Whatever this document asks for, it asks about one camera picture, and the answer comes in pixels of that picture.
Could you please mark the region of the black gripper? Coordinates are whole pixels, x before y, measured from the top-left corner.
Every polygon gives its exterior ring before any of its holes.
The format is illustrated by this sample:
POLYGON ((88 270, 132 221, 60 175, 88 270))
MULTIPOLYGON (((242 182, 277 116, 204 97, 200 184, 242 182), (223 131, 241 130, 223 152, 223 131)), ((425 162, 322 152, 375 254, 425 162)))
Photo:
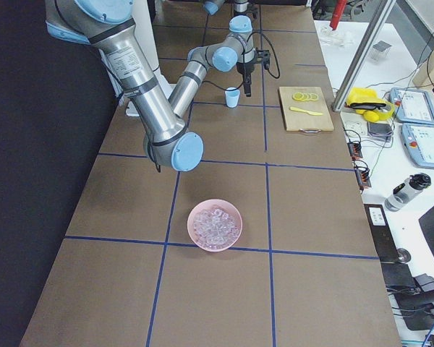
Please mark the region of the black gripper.
POLYGON ((244 94, 250 98, 252 96, 252 78, 251 75, 255 70, 255 64, 250 62, 237 62, 237 71, 240 73, 243 79, 244 94))

